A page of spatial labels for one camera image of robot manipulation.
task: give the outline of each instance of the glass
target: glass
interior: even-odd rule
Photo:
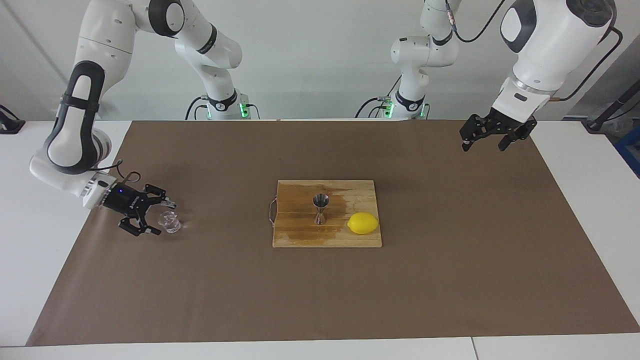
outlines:
[[[177,233],[182,227],[180,220],[178,220],[178,214],[176,214],[175,211],[165,211],[160,214],[158,224],[169,234]]]

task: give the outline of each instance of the blue object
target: blue object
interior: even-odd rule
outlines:
[[[615,148],[627,164],[629,164],[631,170],[640,177],[640,126],[622,138],[622,140],[615,145]]]

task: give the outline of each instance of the white tabletop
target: white tabletop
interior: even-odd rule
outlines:
[[[130,122],[99,122],[117,152]],[[23,346],[88,211],[29,174],[51,130],[0,137],[0,346]],[[533,139],[631,312],[640,319],[640,180],[604,136],[541,122]],[[115,155],[105,161],[112,163]],[[30,226],[33,222],[41,224]],[[640,334],[2,348],[0,359],[616,359],[640,358]]]

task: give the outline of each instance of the black stand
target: black stand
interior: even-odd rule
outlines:
[[[25,124],[24,120],[18,119],[9,109],[1,106],[1,109],[9,113],[9,115],[13,116],[15,120],[11,119],[9,116],[5,115],[2,111],[0,111],[0,135],[15,135],[20,132],[22,127]]]

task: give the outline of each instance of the metal handle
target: metal handle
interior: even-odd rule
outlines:
[[[278,205],[278,197],[276,196],[275,198],[273,198],[273,201],[271,201],[271,204],[269,205],[269,221],[271,222],[271,226],[273,226],[273,228],[275,229],[276,227],[276,217],[278,215],[278,213],[276,213],[275,216],[271,216],[271,214],[273,214],[273,205]]]

